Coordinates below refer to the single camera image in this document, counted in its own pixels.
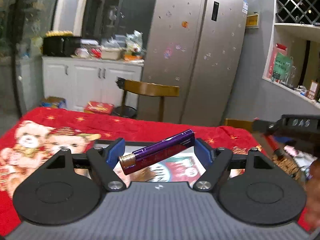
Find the person's right hand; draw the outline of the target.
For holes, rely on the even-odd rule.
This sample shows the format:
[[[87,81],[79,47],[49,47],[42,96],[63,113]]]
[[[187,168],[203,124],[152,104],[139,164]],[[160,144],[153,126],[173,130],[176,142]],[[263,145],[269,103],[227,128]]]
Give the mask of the person's right hand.
[[[311,228],[319,228],[320,220],[320,166],[319,159],[310,166],[311,179],[306,184],[306,215],[305,221]]]

